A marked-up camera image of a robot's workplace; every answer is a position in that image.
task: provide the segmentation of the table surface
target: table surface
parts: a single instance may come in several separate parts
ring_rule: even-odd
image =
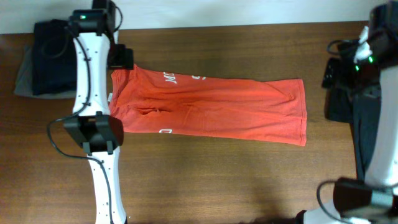
[[[257,81],[302,78],[307,145],[125,134],[119,163],[129,223],[238,223],[294,217],[317,207],[319,182],[355,177],[348,124],[324,117],[321,88],[331,40],[353,39],[363,22],[188,29],[122,30],[142,68]],[[94,223],[95,196],[86,161],[55,152],[45,134],[73,100],[12,94],[23,46],[32,34],[0,35],[0,223]],[[84,155],[61,126],[55,140]],[[331,197],[324,191],[324,200]]]

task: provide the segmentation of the folded red shirt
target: folded red shirt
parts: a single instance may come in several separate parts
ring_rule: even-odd
[[[300,79],[207,78],[139,68],[112,74],[111,116],[130,133],[173,133],[304,146]]]

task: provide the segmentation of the clothing tag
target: clothing tag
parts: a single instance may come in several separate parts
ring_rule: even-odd
[[[108,96],[108,102],[111,102],[113,93],[110,93]]]

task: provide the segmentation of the white wall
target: white wall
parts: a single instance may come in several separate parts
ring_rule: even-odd
[[[386,0],[114,0],[122,29],[366,21]],[[0,34],[32,32],[34,23],[66,19],[91,0],[0,0]]]

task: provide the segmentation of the wooden table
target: wooden table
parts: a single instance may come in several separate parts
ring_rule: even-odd
[[[319,182],[355,177],[347,124],[324,118],[321,89],[334,39],[353,39],[363,22],[122,30],[147,69],[258,81],[302,78],[308,111],[305,147],[237,139],[126,133],[119,165],[129,223],[238,223],[294,217],[317,207]],[[66,159],[45,135],[73,100],[14,96],[31,34],[0,35],[0,223],[94,223],[86,161]],[[55,140],[84,155],[61,126]],[[331,192],[324,192],[325,200]]]

